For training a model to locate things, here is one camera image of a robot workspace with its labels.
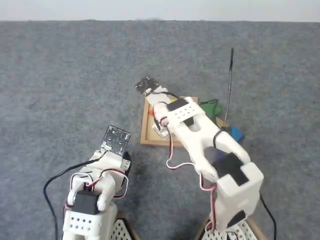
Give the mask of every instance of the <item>carpet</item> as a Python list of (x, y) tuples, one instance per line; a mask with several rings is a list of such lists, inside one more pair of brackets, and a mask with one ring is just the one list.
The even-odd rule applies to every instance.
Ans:
[[(118, 209), (143, 240), (192, 239), (209, 193), (191, 167), (166, 168), (166, 147), (140, 145), (144, 99), (134, 85), (150, 75), (176, 95), (225, 105), (231, 47), (228, 121), (264, 174), (278, 239), (318, 239), (319, 23), (93, 20), (0, 22), (0, 239), (53, 239), (43, 186), (87, 161), (110, 124), (132, 133)], [(185, 161), (175, 149), (172, 164)], [(60, 230), (69, 178), (48, 188)], [(271, 239), (261, 203), (252, 218)]]

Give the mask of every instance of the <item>robotic arm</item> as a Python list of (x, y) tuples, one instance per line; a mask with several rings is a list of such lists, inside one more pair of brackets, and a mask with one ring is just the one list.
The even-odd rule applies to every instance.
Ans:
[[(264, 176), (248, 153), (225, 131), (220, 130), (191, 97), (179, 98), (146, 76), (135, 88), (152, 105), (154, 130), (163, 138), (176, 135), (189, 152), (195, 171), (216, 184), (215, 228), (223, 232), (251, 215), (259, 200)], [(169, 95), (177, 99), (171, 102)], [(227, 155), (213, 164), (204, 149), (214, 147)]]
[[(90, 160), (99, 159), (74, 173), (65, 204), (63, 240), (109, 240), (118, 212), (113, 198), (125, 196), (131, 159), (125, 148), (131, 133), (110, 125), (100, 150)], [(126, 179), (125, 192), (121, 190)]]

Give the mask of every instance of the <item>black cable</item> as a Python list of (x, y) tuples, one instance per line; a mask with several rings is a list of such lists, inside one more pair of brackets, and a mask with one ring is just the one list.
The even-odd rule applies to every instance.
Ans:
[(225, 127), (227, 124), (227, 118), (229, 113), (229, 107), (230, 107), (230, 98), (231, 98), (231, 83), (232, 83), (232, 67), (234, 65), (234, 48), (231, 48), (231, 57), (230, 57), (230, 67), (229, 67), (229, 84), (228, 84), (228, 95), (227, 95), (227, 105), (226, 105), (226, 111), (225, 111), (225, 117), (224, 117), (224, 124)]
[(152, 93), (152, 94), (165, 94), (165, 95), (170, 95), (170, 96), (175, 97), (176, 99), (180, 99), (180, 97), (178, 97), (177, 95), (175, 95), (175, 94), (173, 94), (173, 93), (171, 93), (171, 92), (169, 92), (169, 91), (160, 91), (160, 92), (154, 92), (154, 91), (152, 91), (151, 93)]
[(58, 240), (58, 220), (57, 220), (57, 215), (55, 213), (55, 210), (51, 204), (51, 201), (48, 197), (48, 194), (47, 194), (47, 187), (48, 185), (55, 179), (61, 177), (63, 174), (73, 170), (73, 169), (76, 169), (76, 168), (79, 168), (79, 167), (82, 167), (82, 166), (85, 166), (85, 165), (88, 165), (88, 164), (92, 164), (94, 162), (97, 162), (99, 161), (104, 155), (105, 155), (106, 152), (104, 152), (99, 158), (97, 159), (93, 159), (93, 160), (89, 160), (89, 161), (85, 161), (85, 162), (82, 162), (82, 163), (79, 163), (77, 165), (73, 165), (73, 166), (70, 166), (68, 167), (66, 170), (60, 172), (59, 174), (51, 177), (48, 181), (46, 181), (44, 187), (43, 187), (43, 195), (44, 195), (44, 198), (46, 200), (46, 203), (48, 204), (49, 208), (50, 208), (50, 211), (51, 211), (51, 214), (52, 214), (52, 217), (53, 217), (53, 222), (54, 222), (54, 239), (55, 240)]
[(273, 222), (273, 240), (277, 240), (277, 223), (276, 220), (274, 218), (274, 216), (272, 215), (272, 213), (270, 212), (269, 208), (267, 207), (267, 204), (265, 203), (264, 198), (262, 197), (262, 194), (260, 192), (260, 201), (262, 202), (265, 210), (267, 211), (267, 213), (269, 214), (272, 222)]

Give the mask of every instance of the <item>green block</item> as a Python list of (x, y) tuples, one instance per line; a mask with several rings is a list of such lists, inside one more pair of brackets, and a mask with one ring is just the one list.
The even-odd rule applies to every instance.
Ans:
[(214, 117), (217, 117), (221, 114), (223, 106), (221, 103), (217, 104), (215, 102), (209, 102), (201, 104), (200, 107), (205, 111), (205, 114), (208, 118), (213, 119)]

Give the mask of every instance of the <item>perforated base plate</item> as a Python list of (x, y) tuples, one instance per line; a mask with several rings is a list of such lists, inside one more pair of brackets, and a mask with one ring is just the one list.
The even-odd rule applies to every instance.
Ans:
[(233, 226), (228, 232), (215, 230), (211, 234), (203, 233), (201, 240), (258, 240), (249, 225), (244, 221)]
[(123, 219), (117, 219), (113, 225), (110, 240), (134, 240), (130, 229), (127, 228)]

